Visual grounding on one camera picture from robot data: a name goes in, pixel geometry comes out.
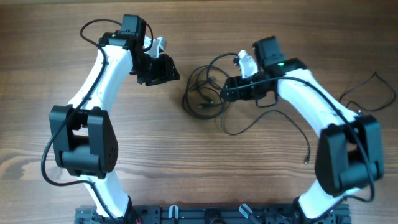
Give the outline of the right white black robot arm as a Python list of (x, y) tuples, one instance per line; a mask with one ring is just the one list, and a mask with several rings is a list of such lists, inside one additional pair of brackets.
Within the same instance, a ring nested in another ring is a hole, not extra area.
[(377, 119), (344, 107), (315, 79), (298, 58), (286, 59), (274, 36), (253, 44), (252, 55), (235, 54), (240, 75), (228, 78), (223, 100), (258, 100), (269, 92), (289, 102), (318, 136), (316, 179), (290, 206), (290, 214), (277, 217), (291, 223), (345, 219), (344, 202), (384, 175), (381, 128)]

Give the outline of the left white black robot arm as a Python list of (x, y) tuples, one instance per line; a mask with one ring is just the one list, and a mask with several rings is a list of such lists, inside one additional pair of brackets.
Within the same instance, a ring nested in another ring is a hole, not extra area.
[(150, 25), (143, 18), (126, 14), (119, 26), (93, 43), (98, 56), (79, 92), (49, 114), (51, 137), (41, 173), (51, 185), (68, 185), (51, 180), (46, 173), (46, 158), (53, 149), (56, 164), (77, 178), (74, 184), (84, 184), (89, 190), (96, 208), (78, 223), (141, 223), (114, 170), (118, 142), (109, 114), (128, 75), (135, 75), (145, 86), (180, 79), (173, 59), (164, 52), (165, 40), (146, 37)]

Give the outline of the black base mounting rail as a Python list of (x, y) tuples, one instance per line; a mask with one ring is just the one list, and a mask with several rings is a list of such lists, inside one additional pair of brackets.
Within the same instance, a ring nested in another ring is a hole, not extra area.
[[(350, 224), (351, 213), (347, 204), (338, 205), (323, 218), (310, 221), (292, 204), (272, 204), (263, 207), (250, 206), (252, 213), (246, 218), (238, 207), (160, 207), (134, 206), (134, 218), (120, 223), (323, 223)], [(114, 223), (112, 219), (99, 215), (96, 207), (78, 208), (74, 223)]]

